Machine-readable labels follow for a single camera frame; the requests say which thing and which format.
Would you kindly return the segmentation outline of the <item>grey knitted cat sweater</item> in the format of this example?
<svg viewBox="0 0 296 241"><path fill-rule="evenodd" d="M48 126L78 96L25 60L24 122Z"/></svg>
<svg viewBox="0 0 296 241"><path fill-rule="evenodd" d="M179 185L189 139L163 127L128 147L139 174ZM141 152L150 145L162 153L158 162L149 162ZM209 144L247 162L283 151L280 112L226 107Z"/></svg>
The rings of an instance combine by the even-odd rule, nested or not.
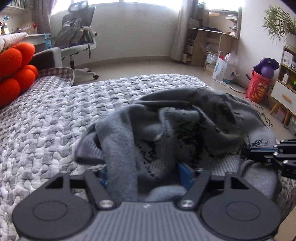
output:
<svg viewBox="0 0 296 241"><path fill-rule="evenodd" d="M83 134L81 165L106 165L106 188L117 201L168 201L185 194L179 163L213 175L237 173L268 198L278 174L246 157L271 147L274 133L247 101L208 87L173 88L111 111Z"/></svg>

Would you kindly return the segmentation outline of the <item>white wooden side cabinet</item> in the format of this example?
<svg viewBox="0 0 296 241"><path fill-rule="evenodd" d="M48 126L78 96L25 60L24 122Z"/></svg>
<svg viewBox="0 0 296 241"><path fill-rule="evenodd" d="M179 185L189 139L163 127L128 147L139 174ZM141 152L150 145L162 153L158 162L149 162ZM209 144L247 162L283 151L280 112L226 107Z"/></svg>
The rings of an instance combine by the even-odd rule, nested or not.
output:
<svg viewBox="0 0 296 241"><path fill-rule="evenodd" d="M295 49L283 47L279 74L272 88L271 97L275 105L270 114L283 112L283 125L295 134Z"/></svg>

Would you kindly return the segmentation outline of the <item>red patterned basket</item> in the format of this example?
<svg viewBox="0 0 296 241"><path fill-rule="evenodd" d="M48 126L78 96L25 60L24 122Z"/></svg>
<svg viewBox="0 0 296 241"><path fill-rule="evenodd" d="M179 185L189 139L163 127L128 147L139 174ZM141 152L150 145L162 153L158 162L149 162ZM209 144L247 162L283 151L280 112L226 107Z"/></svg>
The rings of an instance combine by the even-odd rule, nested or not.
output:
<svg viewBox="0 0 296 241"><path fill-rule="evenodd" d="M270 85L270 79L252 70L246 97L253 102L260 103L265 99Z"/></svg>

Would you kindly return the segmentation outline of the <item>grey white quilted bedspread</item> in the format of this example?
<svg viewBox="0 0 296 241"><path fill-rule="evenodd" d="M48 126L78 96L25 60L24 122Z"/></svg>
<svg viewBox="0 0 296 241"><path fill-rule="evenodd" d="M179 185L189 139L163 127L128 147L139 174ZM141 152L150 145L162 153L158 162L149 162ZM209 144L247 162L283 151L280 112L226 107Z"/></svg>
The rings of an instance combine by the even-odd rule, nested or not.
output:
<svg viewBox="0 0 296 241"><path fill-rule="evenodd" d="M148 94L190 87L211 88L175 74L78 86L39 78L1 110L1 240L273 240L295 207L295 179L271 164L253 161L277 172L273 198L237 173L197 168L177 199L117 202L99 181L106 165L75 161L100 118Z"/></svg>

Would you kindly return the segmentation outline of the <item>white blue cardboard box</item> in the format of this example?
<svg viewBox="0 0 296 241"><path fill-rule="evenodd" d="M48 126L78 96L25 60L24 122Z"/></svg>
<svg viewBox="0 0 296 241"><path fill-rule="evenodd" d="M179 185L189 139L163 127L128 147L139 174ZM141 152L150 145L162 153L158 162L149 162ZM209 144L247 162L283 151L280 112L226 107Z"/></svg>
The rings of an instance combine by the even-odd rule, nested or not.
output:
<svg viewBox="0 0 296 241"><path fill-rule="evenodd" d="M220 83L229 84L235 77L239 76L237 72L239 59L237 55L229 53L224 59L218 58L212 79Z"/></svg>

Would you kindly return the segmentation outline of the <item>grey checkered blanket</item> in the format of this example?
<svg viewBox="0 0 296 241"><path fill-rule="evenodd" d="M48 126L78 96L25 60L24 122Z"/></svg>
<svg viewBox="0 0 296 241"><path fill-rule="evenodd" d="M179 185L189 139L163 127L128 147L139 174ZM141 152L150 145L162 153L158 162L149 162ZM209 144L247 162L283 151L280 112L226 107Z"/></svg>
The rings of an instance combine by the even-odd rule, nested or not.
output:
<svg viewBox="0 0 296 241"><path fill-rule="evenodd" d="M74 70L69 67L54 67L39 71L38 77L56 76L65 80L70 86L75 80Z"/></svg>

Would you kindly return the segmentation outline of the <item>green potted plant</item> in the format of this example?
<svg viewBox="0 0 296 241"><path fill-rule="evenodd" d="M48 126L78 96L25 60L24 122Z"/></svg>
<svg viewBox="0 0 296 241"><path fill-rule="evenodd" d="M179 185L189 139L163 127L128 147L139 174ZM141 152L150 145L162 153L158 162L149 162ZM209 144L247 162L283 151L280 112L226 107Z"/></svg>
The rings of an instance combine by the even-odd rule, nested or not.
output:
<svg viewBox="0 0 296 241"><path fill-rule="evenodd" d="M264 11L264 23L261 26L274 43L285 41L285 44L295 49L295 18L292 18L279 6L269 5Z"/></svg>

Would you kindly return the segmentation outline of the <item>orange pumpkin cushion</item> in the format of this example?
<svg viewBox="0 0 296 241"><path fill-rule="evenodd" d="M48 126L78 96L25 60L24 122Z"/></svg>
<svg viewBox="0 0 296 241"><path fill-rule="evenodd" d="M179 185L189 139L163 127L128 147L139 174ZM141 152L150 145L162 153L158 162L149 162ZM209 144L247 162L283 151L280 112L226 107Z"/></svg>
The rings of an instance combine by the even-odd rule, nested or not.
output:
<svg viewBox="0 0 296 241"><path fill-rule="evenodd" d="M1 108L25 93L38 76L38 69L30 65L35 53L31 43L19 43L1 52Z"/></svg>

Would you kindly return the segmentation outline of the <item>wooden desk shelf unit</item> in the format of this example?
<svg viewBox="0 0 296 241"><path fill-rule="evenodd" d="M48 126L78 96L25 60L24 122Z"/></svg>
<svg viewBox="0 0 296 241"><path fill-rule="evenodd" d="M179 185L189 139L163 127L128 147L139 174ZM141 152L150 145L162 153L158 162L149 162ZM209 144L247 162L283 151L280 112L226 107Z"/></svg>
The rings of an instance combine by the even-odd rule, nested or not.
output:
<svg viewBox="0 0 296 241"><path fill-rule="evenodd" d="M236 11L196 9L189 19L182 54L182 62L193 66L204 66L209 54L237 52L241 33L242 8Z"/></svg>

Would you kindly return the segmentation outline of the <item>grey backpack on chair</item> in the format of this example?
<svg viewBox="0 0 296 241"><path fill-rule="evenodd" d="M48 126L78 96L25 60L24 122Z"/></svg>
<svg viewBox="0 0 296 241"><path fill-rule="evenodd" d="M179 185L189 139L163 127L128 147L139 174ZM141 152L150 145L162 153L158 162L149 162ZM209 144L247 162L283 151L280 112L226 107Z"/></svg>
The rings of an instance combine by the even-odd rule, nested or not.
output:
<svg viewBox="0 0 296 241"><path fill-rule="evenodd" d="M82 18L72 18L66 21L55 39L54 47L65 49L77 45L93 44L95 31L85 26Z"/></svg>

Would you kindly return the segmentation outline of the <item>white desk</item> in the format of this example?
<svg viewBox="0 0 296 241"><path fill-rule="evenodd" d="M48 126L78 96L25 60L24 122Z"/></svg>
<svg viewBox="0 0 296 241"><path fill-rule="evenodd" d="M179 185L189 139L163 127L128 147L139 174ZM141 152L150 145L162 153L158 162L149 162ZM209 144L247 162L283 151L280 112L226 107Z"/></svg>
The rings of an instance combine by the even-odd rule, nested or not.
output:
<svg viewBox="0 0 296 241"><path fill-rule="evenodd" d="M47 38L51 37L52 34L29 34L26 35L21 42L32 43L33 45L45 44Z"/></svg>

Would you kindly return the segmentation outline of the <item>right beige curtain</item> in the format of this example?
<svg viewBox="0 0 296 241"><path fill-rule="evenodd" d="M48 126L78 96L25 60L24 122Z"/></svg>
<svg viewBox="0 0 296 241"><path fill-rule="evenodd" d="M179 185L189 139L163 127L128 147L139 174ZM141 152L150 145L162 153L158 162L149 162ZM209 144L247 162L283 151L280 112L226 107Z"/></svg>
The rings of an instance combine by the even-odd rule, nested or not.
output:
<svg viewBox="0 0 296 241"><path fill-rule="evenodd" d="M170 54L170 58L175 61L182 60L189 20L194 15L197 3L198 1L194 0L185 0L182 2L182 7L179 11L177 32L174 37Z"/></svg>

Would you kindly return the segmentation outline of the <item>white pillow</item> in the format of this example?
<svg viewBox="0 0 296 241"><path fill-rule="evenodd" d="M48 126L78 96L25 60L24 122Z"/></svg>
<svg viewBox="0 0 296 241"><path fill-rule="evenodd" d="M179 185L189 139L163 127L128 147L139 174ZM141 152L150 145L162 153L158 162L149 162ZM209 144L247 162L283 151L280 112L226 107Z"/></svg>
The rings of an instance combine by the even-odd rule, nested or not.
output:
<svg viewBox="0 0 296 241"><path fill-rule="evenodd" d="M22 41L28 34L26 32L7 34L0 36L0 52L18 44Z"/></svg>

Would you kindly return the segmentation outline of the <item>white office chair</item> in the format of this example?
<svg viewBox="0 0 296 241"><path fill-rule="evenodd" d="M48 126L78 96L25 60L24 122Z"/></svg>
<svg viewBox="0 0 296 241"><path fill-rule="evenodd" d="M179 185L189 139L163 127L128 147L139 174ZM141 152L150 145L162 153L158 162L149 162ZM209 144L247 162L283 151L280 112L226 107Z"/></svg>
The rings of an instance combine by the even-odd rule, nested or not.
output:
<svg viewBox="0 0 296 241"><path fill-rule="evenodd" d="M96 48L97 33L91 27L95 12L94 6L89 6L88 1L73 3L68 8L68 14L62 19L62 27L56 37L47 40L53 42L53 46L61 49L62 59L68 57L70 68L76 77L92 76L98 80L99 76L89 68L76 68L73 56L81 52L88 52Z"/></svg>

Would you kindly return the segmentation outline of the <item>left grey curtain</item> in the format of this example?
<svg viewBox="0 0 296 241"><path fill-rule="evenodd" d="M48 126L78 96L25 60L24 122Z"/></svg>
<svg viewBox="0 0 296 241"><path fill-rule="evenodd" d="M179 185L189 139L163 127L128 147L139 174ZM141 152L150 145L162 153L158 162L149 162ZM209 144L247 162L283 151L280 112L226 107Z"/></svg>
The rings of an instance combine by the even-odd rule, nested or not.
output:
<svg viewBox="0 0 296 241"><path fill-rule="evenodd" d="M50 16L57 0L36 0L33 20L37 24L38 34L51 33Z"/></svg>

